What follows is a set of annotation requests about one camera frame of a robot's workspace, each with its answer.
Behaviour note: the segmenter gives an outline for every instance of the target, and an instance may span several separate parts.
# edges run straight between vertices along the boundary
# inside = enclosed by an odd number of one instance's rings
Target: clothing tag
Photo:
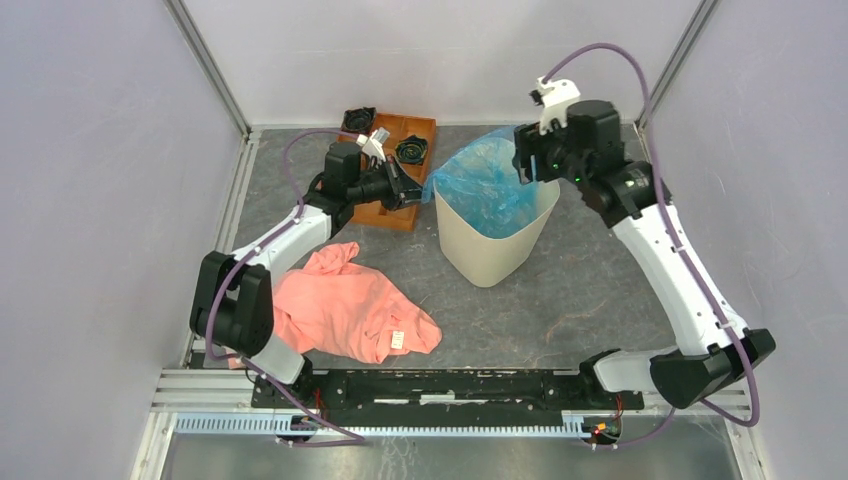
[[[392,332],[392,348],[394,350],[400,350],[403,348],[403,332],[400,330]]]

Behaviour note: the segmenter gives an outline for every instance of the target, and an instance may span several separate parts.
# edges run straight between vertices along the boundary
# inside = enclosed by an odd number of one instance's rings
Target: small white component
[[[377,163],[386,161],[386,154],[383,152],[383,143],[389,139],[389,131],[385,128],[378,128],[371,133],[370,137],[360,135],[356,139],[356,144],[362,147],[362,152],[368,155],[368,158],[377,158]]]
[[[392,332],[392,349],[400,350],[403,348],[403,332],[395,330]]]
[[[543,83],[536,80],[536,91],[542,97],[542,116],[539,118],[539,133],[545,135],[553,131],[551,121],[557,120],[560,128],[565,127],[565,111],[569,105],[580,101],[580,91],[571,80],[556,80]]]

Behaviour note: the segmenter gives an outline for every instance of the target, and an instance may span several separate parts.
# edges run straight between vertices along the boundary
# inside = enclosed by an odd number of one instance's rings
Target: pink cloth
[[[328,245],[286,273],[274,291],[274,333],[299,353],[315,348],[364,363],[430,353],[441,329],[381,272],[350,263],[358,253],[355,242]],[[403,345],[391,348],[397,331]]]

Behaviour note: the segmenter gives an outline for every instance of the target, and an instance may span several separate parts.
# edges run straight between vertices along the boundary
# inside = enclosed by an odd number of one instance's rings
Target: white wall
[[[161,1],[0,7],[0,478],[126,478],[239,135]]]
[[[186,0],[253,125],[337,125],[344,110],[441,123],[538,117],[535,80],[584,44],[618,43],[654,82],[698,0]],[[609,52],[566,72],[635,119],[635,76]]]
[[[845,478],[848,4],[721,2],[655,128],[687,233],[771,329],[759,438],[776,479]]]

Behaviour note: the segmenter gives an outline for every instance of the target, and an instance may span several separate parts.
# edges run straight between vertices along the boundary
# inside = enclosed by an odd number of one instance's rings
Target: wooden tray
[[[432,118],[378,113],[377,118],[374,120],[374,126],[371,127],[371,131],[373,132],[380,127],[389,131],[389,139],[383,144],[383,151],[386,152],[386,155],[394,155],[395,146],[397,146],[398,142],[410,135],[427,140],[427,153],[424,155],[424,162],[421,165],[401,164],[410,177],[421,185],[424,185],[424,182],[427,180],[427,173],[430,171],[430,158],[432,158],[433,149],[436,146],[436,121]],[[339,141],[353,140],[345,136],[340,136]],[[360,225],[393,228],[395,230],[411,232],[415,229],[418,207],[418,205],[415,205],[392,212],[383,208],[380,202],[357,205],[353,213],[352,222]]]

